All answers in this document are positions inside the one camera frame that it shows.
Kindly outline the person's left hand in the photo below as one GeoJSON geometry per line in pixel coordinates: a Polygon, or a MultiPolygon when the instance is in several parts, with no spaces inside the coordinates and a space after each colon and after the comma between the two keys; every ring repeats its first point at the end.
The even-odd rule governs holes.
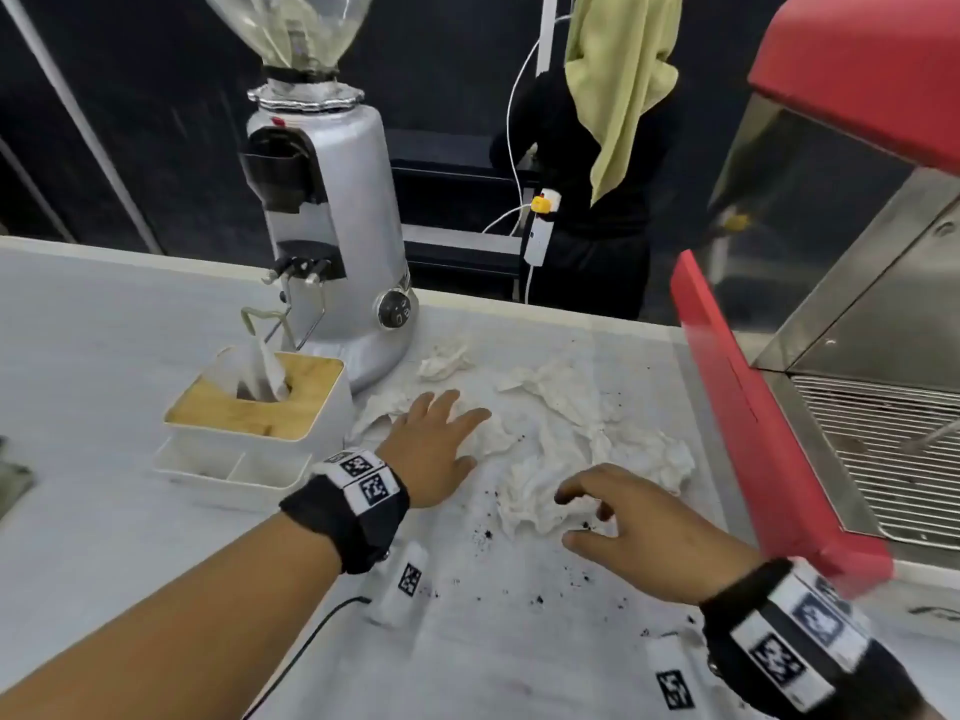
{"type": "Polygon", "coordinates": [[[439,396],[427,391],[416,397],[375,451],[402,482],[416,510],[437,507],[457,491],[460,485],[448,488],[450,466],[456,458],[469,456],[460,455],[460,448],[492,415],[476,408],[457,417],[451,414],[447,425],[434,425],[434,399],[439,396]]]}

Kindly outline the person's right hand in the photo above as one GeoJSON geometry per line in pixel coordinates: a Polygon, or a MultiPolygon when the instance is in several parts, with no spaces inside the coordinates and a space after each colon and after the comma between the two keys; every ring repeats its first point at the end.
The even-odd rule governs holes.
{"type": "Polygon", "coordinates": [[[764,563],[757,548],[617,465],[599,464],[567,478],[555,501],[582,496],[599,500],[597,517],[615,520],[622,544],[619,560],[592,562],[657,600],[702,605],[764,563]]]}

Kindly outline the person's left forearm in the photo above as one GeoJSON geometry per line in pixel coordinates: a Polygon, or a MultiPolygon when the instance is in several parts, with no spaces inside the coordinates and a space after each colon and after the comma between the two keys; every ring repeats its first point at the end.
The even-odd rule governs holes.
{"type": "Polygon", "coordinates": [[[278,513],[0,693],[0,720],[241,720],[341,569],[278,513]]]}

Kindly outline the small crumpled white tissue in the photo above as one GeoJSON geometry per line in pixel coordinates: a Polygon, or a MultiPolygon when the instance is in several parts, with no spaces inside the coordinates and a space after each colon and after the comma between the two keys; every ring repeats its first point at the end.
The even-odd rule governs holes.
{"type": "Polygon", "coordinates": [[[439,383],[473,367],[470,345],[466,341],[451,341],[434,346],[430,355],[420,362],[416,377],[422,382],[439,383]]]}

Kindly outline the scattered coffee grounds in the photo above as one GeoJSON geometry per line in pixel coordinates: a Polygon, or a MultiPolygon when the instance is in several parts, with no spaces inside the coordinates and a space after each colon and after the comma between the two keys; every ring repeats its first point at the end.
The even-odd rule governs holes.
{"type": "Polygon", "coordinates": [[[535,399],[507,398],[505,423],[515,445],[485,459],[451,507],[460,509],[462,530],[441,538],[438,610],[469,638],[494,643],[568,649],[576,643],[625,642],[628,647],[683,623],[686,611],[643,596],[605,569],[572,554],[560,530],[548,535],[501,529],[497,489],[519,462],[544,456],[540,433],[557,435],[573,425],[535,399]]]}

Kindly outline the black left wrist band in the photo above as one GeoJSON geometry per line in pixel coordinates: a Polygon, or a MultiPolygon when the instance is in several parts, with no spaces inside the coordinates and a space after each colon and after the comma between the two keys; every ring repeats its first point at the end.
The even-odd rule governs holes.
{"type": "Polygon", "coordinates": [[[306,483],[279,503],[290,520],[330,540],[347,575],[368,573],[386,558],[410,506],[400,477],[369,450],[314,463],[306,483]]]}

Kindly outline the black wrist band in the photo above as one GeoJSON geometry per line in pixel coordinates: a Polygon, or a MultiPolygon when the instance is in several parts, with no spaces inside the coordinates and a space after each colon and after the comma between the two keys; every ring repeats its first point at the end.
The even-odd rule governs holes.
{"type": "Polygon", "coordinates": [[[926,701],[865,614],[803,558],[779,557],[702,602],[719,678],[776,720],[919,720],[926,701]]]}
{"type": "Polygon", "coordinates": [[[369,450],[314,463],[306,483],[279,503],[290,520],[330,540],[347,575],[368,573],[386,558],[410,506],[400,477],[369,450]]]}

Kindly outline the white marker tag block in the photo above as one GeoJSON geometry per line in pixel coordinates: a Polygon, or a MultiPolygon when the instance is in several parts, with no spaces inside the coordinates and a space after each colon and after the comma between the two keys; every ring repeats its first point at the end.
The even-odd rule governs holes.
{"type": "Polygon", "coordinates": [[[400,629],[414,614],[426,585],[429,553],[415,540],[391,544],[388,554],[368,575],[366,619],[381,627],[400,629]]]}
{"type": "Polygon", "coordinates": [[[715,720],[708,690],[678,633],[649,639],[646,653],[664,703],[664,720],[715,720]]]}

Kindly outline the white tissue box wooden lid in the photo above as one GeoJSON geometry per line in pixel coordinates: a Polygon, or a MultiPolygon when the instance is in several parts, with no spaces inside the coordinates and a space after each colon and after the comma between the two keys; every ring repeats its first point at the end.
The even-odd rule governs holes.
{"type": "Polygon", "coordinates": [[[309,468],[339,452],[354,423],[349,375],[337,359],[278,352],[287,398],[246,398],[235,379],[211,379],[214,364],[174,400],[152,472],[191,501],[270,512],[306,482],[309,468]]]}

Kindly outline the white tissue sheet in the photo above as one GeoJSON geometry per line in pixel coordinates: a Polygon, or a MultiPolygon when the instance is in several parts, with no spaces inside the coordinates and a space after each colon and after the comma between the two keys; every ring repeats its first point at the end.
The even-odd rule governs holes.
{"type": "Polygon", "coordinates": [[[223,349],[204,370],[203,378],[234,399],[278,403],[291,396],[282,363],[256,337],[223,349]]]}

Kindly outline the white power bank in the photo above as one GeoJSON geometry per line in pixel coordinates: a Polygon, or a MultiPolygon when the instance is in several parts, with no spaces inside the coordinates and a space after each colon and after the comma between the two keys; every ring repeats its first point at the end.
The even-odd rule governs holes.
{"type": "Polygon", "coordinates": [[[532,216],[523,259],[530,268],[542,266],[558,217],[562,195],[553,189],[543,188],[530,204],[532,216]]]}

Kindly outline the black shelf rack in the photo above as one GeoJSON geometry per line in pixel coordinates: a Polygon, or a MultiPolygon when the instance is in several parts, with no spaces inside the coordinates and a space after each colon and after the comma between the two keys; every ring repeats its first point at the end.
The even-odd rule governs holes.
{"type": "Polygon", "coordinates": [[[414,286],[516,300],[534,153],[512,173],[491,166],[491,136],[388,127],[386,139],[414,286]]]}

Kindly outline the black right wrist band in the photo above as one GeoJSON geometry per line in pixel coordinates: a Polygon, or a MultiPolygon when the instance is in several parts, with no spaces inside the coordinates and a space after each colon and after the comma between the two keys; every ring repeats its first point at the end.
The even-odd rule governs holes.
{"type": "Polygon", "coordinates": [[[702,602],[719,678],[776,720],[919,720],[926,701],[865,614],[803,558],[779,557],[702,602]]]}

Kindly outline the red espresso machine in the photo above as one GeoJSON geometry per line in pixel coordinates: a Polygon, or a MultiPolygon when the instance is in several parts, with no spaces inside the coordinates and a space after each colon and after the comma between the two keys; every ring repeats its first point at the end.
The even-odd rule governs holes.
{"type": "Polygon", "coordinates": [[[768,553],[960,625],[960,0],[786,0],[671,291],[768,553]]]}

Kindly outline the white pole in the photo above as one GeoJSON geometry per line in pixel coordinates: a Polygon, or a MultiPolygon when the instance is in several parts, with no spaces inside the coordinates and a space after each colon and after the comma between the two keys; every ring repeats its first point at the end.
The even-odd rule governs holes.
{"type": "Polygon", "coordinates": [[[21,0],[0,0],[0,6],[6,11],[11,22],[23,38],[27,48],[41,69],[47,82],[52,87],[60,104],[70,117],[80,138],[85,143],[90,155],[101,170],[103,177],[111,188],[119,205],[136,230],[147,251],[153,255],[165,255],[154,230],[146,216],[137,205],[132,193],[124,182],[114,161],[104,147],[90,120],[81,107],[77,96],[67,82],[60,66],[44,42],[42,35],[29,12],[21,0]]]}

